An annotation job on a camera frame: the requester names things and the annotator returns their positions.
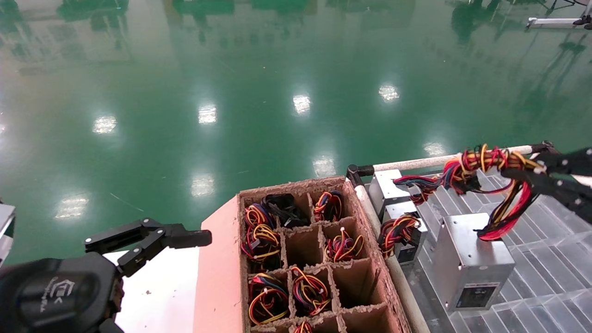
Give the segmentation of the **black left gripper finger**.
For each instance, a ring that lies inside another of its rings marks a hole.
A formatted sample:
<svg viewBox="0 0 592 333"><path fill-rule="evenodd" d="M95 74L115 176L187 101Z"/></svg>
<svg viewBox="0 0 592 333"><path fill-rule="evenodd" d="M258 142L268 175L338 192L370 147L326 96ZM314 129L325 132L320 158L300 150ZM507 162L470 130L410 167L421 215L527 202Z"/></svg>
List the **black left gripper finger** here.
<svg viewBox="0 0 592 333"><path fill-rule="evenodd" d="M131 245L132 249L117 260L120 274L129 278L165 248L205 247L212 241L209 230L187 230L180 223L162 224L144 218L89 236L85 252L103 255Z"/></svg>

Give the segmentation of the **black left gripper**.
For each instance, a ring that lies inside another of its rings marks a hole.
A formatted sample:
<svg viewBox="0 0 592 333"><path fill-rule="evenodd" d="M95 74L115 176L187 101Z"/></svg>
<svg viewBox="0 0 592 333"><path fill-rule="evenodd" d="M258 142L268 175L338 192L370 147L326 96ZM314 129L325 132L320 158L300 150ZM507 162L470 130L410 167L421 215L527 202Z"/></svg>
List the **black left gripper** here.
<svg viewBox="0 0 592 333"><path fill-rule="evenodd" d="M97 253L2 267L3 333L124 333L118 268Z"/></svg>

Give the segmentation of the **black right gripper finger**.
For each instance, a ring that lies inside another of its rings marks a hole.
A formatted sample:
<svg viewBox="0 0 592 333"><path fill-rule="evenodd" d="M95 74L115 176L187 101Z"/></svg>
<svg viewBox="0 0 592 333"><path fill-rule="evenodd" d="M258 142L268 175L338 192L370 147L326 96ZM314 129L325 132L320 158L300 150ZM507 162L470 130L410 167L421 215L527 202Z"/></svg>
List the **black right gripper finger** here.
<svg viewBox="0 0 592 333"><path fill-rule="evenodd" d="M584 148L566 154L544 152L539 154L536 160L542 163L547 173L592 174L592 148Z"/></svg>
<svg viewBox="0 0 592 333"><path fill-rule="evenodd" d="M555 199L588 224L592 223L590 187L576 181L555 179L548 175L546 168L507 168L502 171L502 176L516 180L524 186L525 199L519 201L518 215L524 213L539 195L546 195Z"/></svg>

